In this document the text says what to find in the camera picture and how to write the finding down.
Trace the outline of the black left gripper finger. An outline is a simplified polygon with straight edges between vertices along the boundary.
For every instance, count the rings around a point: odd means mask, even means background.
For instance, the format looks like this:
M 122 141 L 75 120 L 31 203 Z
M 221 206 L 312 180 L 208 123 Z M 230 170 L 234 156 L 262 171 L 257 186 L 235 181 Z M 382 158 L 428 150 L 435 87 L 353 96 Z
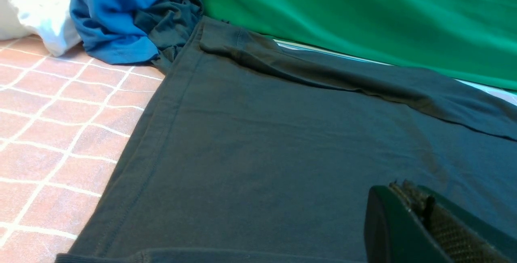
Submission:
M 364 222 L 369 263 L 515 263 L 516 239 L 426 186 L 370 188 Z

